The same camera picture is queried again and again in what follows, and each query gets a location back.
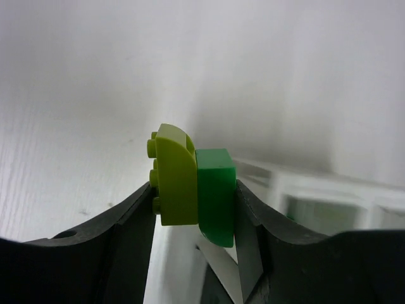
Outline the green lego stack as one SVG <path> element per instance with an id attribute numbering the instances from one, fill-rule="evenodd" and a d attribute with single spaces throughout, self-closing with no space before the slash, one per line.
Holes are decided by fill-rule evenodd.
<path id="1" fill-rule="evenodd" d="M 234 246 L 236 167 L 226 149 L 198 149 L 197 200 L 199 229 L 211 243 Z"/>

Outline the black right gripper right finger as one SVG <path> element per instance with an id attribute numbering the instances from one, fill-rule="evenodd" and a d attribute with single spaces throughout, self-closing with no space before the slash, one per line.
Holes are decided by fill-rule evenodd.
<path id="1" fill-rule="evenodd" d="M 403 303 L 404 231 L 326 236 L 237 183 L 235 247 L 244 303 Z"/>

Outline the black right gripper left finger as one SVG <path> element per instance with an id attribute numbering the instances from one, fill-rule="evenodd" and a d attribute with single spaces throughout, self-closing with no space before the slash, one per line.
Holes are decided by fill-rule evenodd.
<path id="1" fill-rule="evenodd" d="M 144 184 L 51 239 L 1 240 L 1 303 L 142 303 L 156 216 Z"/>

